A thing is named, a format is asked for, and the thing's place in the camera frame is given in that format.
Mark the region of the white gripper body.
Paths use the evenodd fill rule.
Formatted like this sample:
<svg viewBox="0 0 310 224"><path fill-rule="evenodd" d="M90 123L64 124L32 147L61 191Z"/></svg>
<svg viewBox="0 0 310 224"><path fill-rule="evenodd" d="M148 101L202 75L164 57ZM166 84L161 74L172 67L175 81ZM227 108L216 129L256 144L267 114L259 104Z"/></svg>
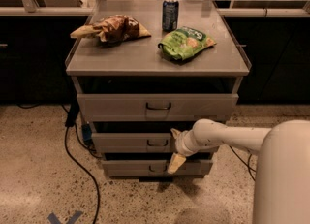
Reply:
<svg viewBox="0 0 310 224"><path fill-rule="evenodd" d="M192 131L183 131L175 139L175 148L179 154L189 157L198 152L198 145Z"/></svg>

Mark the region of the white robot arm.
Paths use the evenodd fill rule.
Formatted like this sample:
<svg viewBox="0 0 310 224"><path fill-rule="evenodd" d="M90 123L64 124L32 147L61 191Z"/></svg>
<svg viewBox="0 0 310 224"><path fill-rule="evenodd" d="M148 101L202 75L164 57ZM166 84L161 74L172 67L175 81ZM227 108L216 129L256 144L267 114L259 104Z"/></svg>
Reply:
<svg viewBox="0 0 310 224"><path fill-rule="evenodd" d="M231 127L200 119L189 131L171 130L176 152L168 172L211 146L226 144L258 156L253 224L310 224L310 121L272 128Z"/></svg>

